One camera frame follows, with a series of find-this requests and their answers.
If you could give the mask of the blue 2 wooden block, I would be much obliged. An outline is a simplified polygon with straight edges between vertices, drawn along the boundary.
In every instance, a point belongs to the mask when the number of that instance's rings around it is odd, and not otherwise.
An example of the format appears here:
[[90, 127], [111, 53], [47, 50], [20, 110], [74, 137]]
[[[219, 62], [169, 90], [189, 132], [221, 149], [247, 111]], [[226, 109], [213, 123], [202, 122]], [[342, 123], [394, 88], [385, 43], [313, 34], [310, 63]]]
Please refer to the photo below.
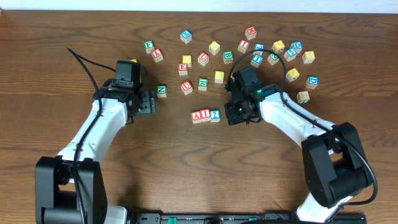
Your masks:
[[210, 116], [211, 116], [211, 122], [220, 122], [221, 119], [220, 110], [211, 110]]

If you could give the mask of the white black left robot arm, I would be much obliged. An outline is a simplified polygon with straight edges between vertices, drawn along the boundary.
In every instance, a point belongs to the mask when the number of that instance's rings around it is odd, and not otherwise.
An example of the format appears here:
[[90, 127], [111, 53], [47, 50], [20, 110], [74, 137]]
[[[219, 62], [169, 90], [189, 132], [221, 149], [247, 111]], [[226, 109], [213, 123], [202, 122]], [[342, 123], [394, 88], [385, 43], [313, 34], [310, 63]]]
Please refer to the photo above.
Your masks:
[[156, 112], [155, 93], [143, 90], [145, 66], [120, 60], [115, 76], [95, 87], [91, 111], [55, 157], [35, 167], [36, 223], [129, 223], [128, 210], [110, 205], [101, 166], [119, 130], [137, 115]]

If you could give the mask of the red U wooden block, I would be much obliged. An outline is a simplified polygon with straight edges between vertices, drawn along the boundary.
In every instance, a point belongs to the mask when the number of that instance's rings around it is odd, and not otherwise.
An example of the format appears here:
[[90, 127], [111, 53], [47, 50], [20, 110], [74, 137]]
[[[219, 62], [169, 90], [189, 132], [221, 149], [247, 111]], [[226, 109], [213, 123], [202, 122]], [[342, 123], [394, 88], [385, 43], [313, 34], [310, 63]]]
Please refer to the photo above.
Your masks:
[[187, 95], [187, 94], [189, 94], [189, 93], [191, 93], [193, 91], [193, 85], [192, 85], [192, 83], [189, 80], [183, 82], [180, 85], [180, 87], [181, 87], [181, 90], [183, 91], [183, 93], [185, 95]]

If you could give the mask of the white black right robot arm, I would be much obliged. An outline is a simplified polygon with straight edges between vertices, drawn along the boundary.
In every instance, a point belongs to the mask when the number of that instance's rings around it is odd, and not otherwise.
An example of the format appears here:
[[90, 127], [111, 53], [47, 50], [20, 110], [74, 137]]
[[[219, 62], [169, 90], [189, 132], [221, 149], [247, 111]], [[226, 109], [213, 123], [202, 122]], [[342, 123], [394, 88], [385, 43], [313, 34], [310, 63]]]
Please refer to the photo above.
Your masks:
[[292, 101], [277, 85], [261, 82], [253, 67], [233, 73], [225, 85], [232, 102], [225, 105], [230, 125], [265, 121], [279, 128], [302, 149], [309, 195], [293, 213], [269, 213], [270, 221], [296, 223], [366, 223], [364, 215], [340, 210], [375, 184], [356, 128], [335, 125]]

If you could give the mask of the green N wooden block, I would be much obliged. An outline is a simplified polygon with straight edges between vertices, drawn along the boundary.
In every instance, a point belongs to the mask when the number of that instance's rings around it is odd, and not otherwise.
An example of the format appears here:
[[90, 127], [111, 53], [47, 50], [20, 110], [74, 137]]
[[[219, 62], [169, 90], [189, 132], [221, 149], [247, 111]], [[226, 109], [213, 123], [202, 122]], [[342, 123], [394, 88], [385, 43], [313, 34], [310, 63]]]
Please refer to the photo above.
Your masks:
[[167, 96], [167, 87], [165, 85], [157, 86], [157, 97], [165, 98]]

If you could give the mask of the red A wooden block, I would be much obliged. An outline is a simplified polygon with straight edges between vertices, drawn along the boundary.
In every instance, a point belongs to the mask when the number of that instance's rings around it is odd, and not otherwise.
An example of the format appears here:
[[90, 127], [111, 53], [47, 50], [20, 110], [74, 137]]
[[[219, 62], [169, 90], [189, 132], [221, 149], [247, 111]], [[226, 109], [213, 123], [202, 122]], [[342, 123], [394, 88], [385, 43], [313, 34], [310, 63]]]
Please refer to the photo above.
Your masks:
[[192, 123], [197, 124], [202, 122], [200, 111], [191, 112]]

